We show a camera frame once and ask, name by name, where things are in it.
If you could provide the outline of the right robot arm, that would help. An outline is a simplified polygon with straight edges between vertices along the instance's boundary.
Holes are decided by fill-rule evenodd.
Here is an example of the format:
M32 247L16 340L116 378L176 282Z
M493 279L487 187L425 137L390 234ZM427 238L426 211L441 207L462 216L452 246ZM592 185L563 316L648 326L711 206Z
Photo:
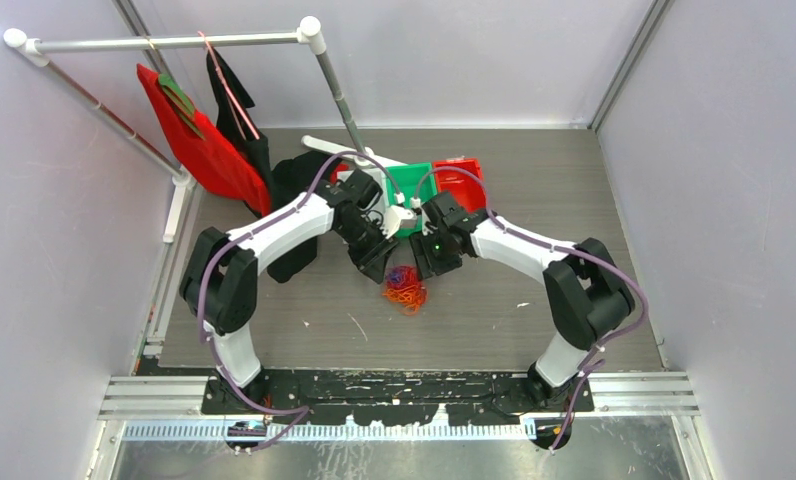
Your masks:
M588 353L636 306L605 245L595 238L550 239L484 209L470 212L449 192L412 204L423 220L422 231L409 238L420 278L456 270L469 256L508 266L545 288L556 333L528 368L525 389L539 409L556 409Z

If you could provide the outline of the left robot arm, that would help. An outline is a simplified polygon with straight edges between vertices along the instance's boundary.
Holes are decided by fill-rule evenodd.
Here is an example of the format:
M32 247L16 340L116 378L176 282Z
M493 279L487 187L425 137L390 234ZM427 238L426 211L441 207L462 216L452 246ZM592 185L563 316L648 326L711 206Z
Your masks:
M239 411L256 411L266 397L265 385L257 379L263 365L249 331L259 276L304 242L335 232L358 271L382 283L397 232L415 215L397 205L369 214L365 201L379 192L363 172L339 184L321 180L314 190L250 225L228 232L208 228L198 236L179 294L199 322L201 339L211 343L217 367L229 382L226 398Z

